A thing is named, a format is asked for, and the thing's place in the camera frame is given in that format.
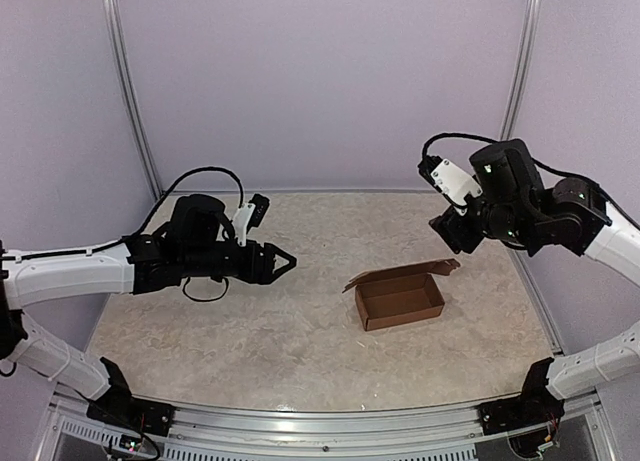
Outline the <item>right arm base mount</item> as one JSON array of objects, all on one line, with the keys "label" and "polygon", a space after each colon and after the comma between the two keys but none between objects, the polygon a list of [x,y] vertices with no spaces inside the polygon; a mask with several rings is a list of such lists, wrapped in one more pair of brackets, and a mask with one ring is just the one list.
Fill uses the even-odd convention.
[{"label": "right arm base mount", "polygon": [[564,416],[564,400],[556,398],[548,389],[548,371],[553,361],[548,357],[533,363],[519,394],[477,407],[484,435],[514,431]]}]

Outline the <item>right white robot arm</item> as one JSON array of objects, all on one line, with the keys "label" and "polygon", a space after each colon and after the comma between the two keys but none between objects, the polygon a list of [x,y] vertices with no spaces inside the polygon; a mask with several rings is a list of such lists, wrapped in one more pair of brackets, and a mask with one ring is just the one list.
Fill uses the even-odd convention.
[{"label": "right white robot arm", "polygon": [[[445,137],[424,143],[418,171],[449,205],[429,224],[453,253],[471,254],[486,239],[529,256],[557,245],[638,283],[639,225],[598,183],[557,171],[558,182],[547,188],[540,173],[552,169],[533,158],[523,140],[464,134],[485,145],[470,156],[467,173],[430,154]],[[639,326],[633,324],[578,353],[532,365],[512,417],[531,425],[549,410],[550,397],[565,400],[638,370]]]}]

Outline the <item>brown cardboard box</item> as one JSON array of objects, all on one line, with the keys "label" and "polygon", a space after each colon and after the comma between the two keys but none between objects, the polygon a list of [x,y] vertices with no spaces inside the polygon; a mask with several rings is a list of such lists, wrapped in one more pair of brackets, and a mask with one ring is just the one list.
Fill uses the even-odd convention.
[{"label": "brown cardboard box", "polygon": [[434,319],[445,306],[434,277],[449,276],[460,267],[449,258],[367,271],[351,279],[343,293],[354,291],[366,332]]}]

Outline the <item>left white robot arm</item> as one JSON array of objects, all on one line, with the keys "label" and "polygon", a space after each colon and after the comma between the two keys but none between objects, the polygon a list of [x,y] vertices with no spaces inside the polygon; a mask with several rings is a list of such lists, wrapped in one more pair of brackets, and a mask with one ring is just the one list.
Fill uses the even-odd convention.
[{"label": "left white robot arm", "polygon": [[99,402],[118,425],[133,424],[140,405],[120,368],[42,329],[25,307],[93,294],[153,293],[197,277],[270,285],[297,260],[271,243],[248,238],[268,208],[268,198],[256,194],[227,217],[221,200],[192,194],[179,197],[170,218],[153,233],[133,234],[111,247],[8,252],[1,258],[2,358]]}]

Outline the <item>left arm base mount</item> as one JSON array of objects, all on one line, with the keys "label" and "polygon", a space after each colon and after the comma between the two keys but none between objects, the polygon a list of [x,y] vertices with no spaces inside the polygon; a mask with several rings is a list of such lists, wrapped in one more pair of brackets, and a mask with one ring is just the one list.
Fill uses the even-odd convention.
[{"label": "left arm base mount", "polygon": [[118,365],[105,357],[100,362],[109,375],[109,388],[98,399],[88,401],[87,416],[131,431],[166,437],[176,408],[135,397]]}]

